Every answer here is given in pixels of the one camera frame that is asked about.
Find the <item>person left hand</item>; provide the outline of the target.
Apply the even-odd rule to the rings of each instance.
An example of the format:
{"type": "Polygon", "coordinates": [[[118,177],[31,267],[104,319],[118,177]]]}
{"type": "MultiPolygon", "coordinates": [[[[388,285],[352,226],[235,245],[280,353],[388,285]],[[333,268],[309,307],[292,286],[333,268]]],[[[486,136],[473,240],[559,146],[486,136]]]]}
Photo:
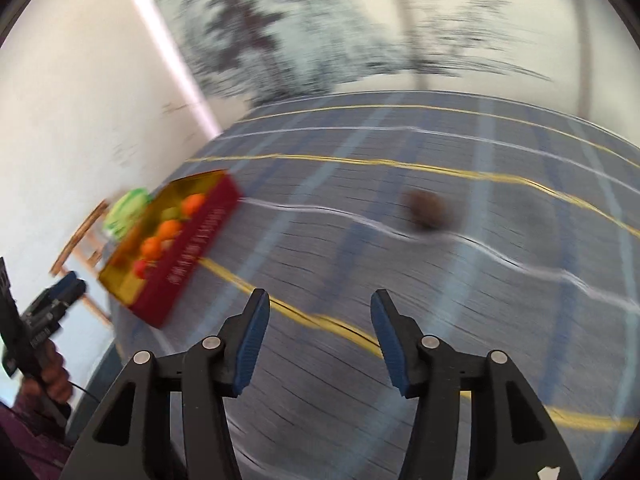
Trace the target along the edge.
{"type": "Polygon", "coordinates": [[[33,399],[46,394],[54,402],[66,404],[73,395],[73,386],[70,384],[70,374],[64,367],[64,358],[50,340],[42,348],[46,364],[42,367],[41,380],[38,382],[34,378],[24,378],[20,393],[33,399]]]}

